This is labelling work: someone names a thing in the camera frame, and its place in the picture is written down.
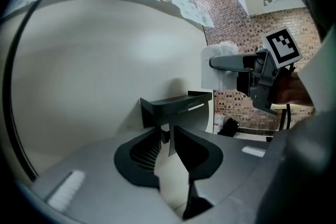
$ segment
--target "hand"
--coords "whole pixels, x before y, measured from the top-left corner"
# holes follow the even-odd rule
[[[282,69],[275,85],[274,104],[298,104],[313,106],[307,90],[297,73]]]

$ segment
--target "black shelf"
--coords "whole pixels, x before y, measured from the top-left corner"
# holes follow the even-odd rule
[[[152,102],[140,98],[140,104],[153,116],[165,116],[187,111],[211,99],[211,92],[188,91],[187,95]]]

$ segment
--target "brick pattern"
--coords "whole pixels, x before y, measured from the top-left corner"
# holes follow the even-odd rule
[[[320,46],[318,32],[306,8],[248,16],[238,0],[197,0],[210,14],[215,28],[205,27],[208,45],[230,40],[238,45],[239,53],[254,52],[261,46],[263,33],[286,25],[298,43],[303,59],[295,63],[299,71]],[[233,118],[241,127],[277,130],[281,110],[277,116],[256,110],[250,98],[237,91],[215,91],[215,111],[221,110],[225,118]],[[292,109],[291,126],[311,115],[313,108]]]

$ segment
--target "white sleeve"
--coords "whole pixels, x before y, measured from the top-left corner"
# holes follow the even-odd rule
[[[298,73],[317,112],[336,108],[336,25],[322,47]]]

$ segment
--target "black and white marker tag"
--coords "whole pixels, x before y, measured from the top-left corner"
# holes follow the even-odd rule
[[[302,59],[300,49],[286,26],[263,35],[262,43],[272,54],[277,68]]]

